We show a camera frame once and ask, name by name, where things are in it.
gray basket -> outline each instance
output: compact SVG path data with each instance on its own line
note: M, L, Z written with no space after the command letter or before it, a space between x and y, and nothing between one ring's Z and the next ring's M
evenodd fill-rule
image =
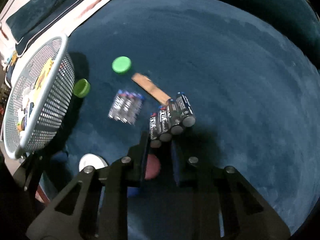
M67 43L68 38L65 35L47 41L31 57L12 88L4 114L4 145L12 159L20 158L24 152L44 148L62 123L75 81L74 67L66 53ZM18 110L22 105L22 92L36 82L49 58L54 63L28 119L25 135L20 140L17 123Z

bright green lid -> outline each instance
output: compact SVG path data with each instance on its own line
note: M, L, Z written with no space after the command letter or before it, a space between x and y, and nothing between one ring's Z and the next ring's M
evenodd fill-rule
M131 67L131 60L128 57L117 57L112 63L112 69L119 73L126 73Z
M76 97L83 98L85 97L90 91L90 83L86 79L80 79L74 86L73 86L73 94Z

screw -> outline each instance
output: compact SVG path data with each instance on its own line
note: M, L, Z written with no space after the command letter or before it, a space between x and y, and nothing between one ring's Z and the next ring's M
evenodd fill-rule
M199 159L197 157L190 157L189 162L192 164L198 163Z
M236 169L233 166L227 166L225 167L225 170L227 173L235 173Z
M84 171L85 173L91 173L91 172L93 172L93 170L94 170L94 167L93 167L93 166L86 166L86 167L84 167L84 169L83 169L83 171Z
M122 163L129 163L130 161L131 161L131 158L128 157L128 156L123 157L123 158L121 159L121 162L122 162Z

red ball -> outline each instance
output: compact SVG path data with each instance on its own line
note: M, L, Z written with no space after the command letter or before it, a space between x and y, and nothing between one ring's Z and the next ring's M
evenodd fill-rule
M145 179L154 179L159 175L160 169L161 164L159 159L154 154L148 154Z

wooden block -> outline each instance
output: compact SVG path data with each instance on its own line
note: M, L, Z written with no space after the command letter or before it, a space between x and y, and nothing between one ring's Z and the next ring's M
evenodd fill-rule
M171 98L144 75L135 73L131 79L139 86L141 86L145 91L147 91L150 95L152 95L162 105L165 105L167 100Z

